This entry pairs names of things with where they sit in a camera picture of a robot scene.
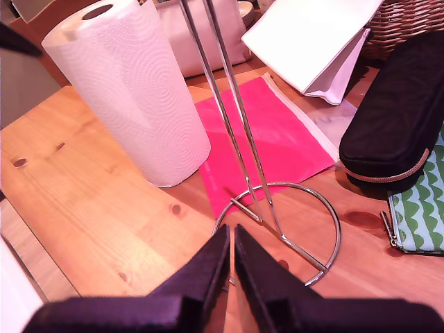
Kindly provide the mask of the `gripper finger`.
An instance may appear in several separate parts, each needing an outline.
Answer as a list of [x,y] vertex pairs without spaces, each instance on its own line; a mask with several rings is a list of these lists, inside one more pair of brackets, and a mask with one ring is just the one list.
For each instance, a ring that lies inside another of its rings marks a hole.
[[234,229],[237,280],[260,332],[320,332],[314,317],[321,299],[279,264],[241,225]]
[[205,245],[148,298],[148,332],[222,332],[228,304],[230,228]]
[[37,46],[4,23],[0,25],[0,47],[34,58],[42,55],[42,51]]

